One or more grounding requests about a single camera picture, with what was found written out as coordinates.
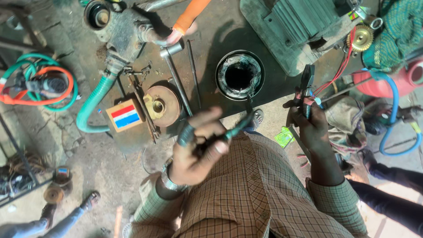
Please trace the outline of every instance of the orange pipe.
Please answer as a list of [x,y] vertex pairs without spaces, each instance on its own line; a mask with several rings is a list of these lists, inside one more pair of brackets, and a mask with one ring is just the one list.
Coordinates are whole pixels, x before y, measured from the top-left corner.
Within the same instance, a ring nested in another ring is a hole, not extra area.
[[[38,71],[35,76],[43,75],[49,71],[60,71],[66,75],[69,81],[68,89],[60,96],[54,99],[47,99],[43,101],[26,101],[26,100],[20,100],[27,92],[27,90],[19,92],[16,97],[12,98],[9,95],[0,95],[0,101],[4,102],[5,104],[20,104],[20,105],[29,105],[29,106],[42,106],[42,105],[49,105],[53,104],[55,102],[59,102],[63,99],[65,99],[71,92],[74,87],[74,78],[72,77],[72,74],[64,69],[57,66],[48,66],[45,68],[42,68],[40,71]],[[4,84],[0,84],[0,92],[3,90]]]
[[185,35],[188,28],[192,25],[195,18],[206,8],[211,0],[192,0],[188,5],[184,13],[179,16],[175,25],[174,30],[179,31],[182,35]]

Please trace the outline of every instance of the wristwatch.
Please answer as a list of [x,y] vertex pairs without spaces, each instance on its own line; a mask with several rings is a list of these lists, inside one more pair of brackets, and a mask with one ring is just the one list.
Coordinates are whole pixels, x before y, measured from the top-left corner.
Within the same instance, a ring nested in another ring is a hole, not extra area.
[[176,191],[176,192],[183,192],[185,189],[188,188],[188,185],[177,185],[174,184],[169,178],[169,168],[172,165],[173,159],[169,158],[162,167],[162,182],[165,188]]

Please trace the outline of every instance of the leg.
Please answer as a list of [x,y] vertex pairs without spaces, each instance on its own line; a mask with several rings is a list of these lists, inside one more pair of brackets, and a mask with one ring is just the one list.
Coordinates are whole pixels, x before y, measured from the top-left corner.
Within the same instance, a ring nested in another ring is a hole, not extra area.
[[400,168],[388,168],[384,164],[377,163],[373,152],[368,148],[359,151],[359,156],[369,174],[374,177],[401,184],[423,194],[423,174]]
[[85,211],[91,210],[98,202],[100,201],[100,193],[92,192],[88,198],[86,198],[80,207],[75,208],[75,210],[69,214],[65,219],[63,219],[59,224],[57,224],[53,229],[51,229],[47,234],[42,236],[43,238],[61,238],[63,237],[78,221],[78,219],[84,214]]
[[388,180],[412,188],[423,194],[423,174],[400,168],[388,168],[384,164],[373,164],[369,173],[378,179]]
[[257,128],[260,126],[260,124],[263,122],[264,113],[262,110],[258,109],[254,112],[254,119],[242,129],[242,131],[247,132],[248,134],[252,135],[258,135],[258,136],[264,136],[261,133],[258,133]]
[[22,224],[6,224],[0,227],[0,238],[23,238],[46,230],[48,220],[41,218],[38,221],[32,221]]
[[351,180],[349,180],[349,183],[360,197],[360,200],[373,210],[423,236],[423,206],[387,194],[365,183]]
[[43,238],[60,238],[63,237],[69,229],[77,222],[77,220],[84,214],[82,208],[75,208],[75,210],[69,214],[65,219],[59,222],[53,229],[51,229],[47,234],[42,236]]

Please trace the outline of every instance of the brass bevel gear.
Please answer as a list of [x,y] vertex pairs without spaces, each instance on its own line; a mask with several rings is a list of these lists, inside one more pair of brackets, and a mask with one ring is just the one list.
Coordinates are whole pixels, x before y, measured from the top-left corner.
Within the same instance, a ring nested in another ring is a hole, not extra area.
[[[346,38],[346,43],[351,44],[351,33]],[[352,51],[363,52],[367,50],[373,43],[373,31],[365,25],[357,25],[355,27],[354,41],[352,42]]]

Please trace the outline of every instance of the foot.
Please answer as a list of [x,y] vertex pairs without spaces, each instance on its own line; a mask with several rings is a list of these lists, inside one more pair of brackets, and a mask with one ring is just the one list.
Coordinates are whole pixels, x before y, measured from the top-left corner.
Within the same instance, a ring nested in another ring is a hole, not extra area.
[[100,193],[97,191],[94,191],[88,196],[81,204],[80,208],[82,208],[84,211],[89,211],[93,209],[95,205],[98,204],[100,201]]
[[254,118],[248,126],[252,127],[253,131],[256,131],[257,128],[263,122],[263,118],[264,118],[264,112],[261,109],[257,109],[256,111],[254,111]]
[[56,211],[57,205],[56,204],[49,204],[47,203],[43,211],[41,212],[41,218],[47,219],[47,226],[46,230],[50,229],[53,225],[53,216],[54,212]]
[[369,172],[370,166],[377,164],[373,152],[368,147],[365,147],[364,149],[359,151],[358,156],[366,167],[367,172]]

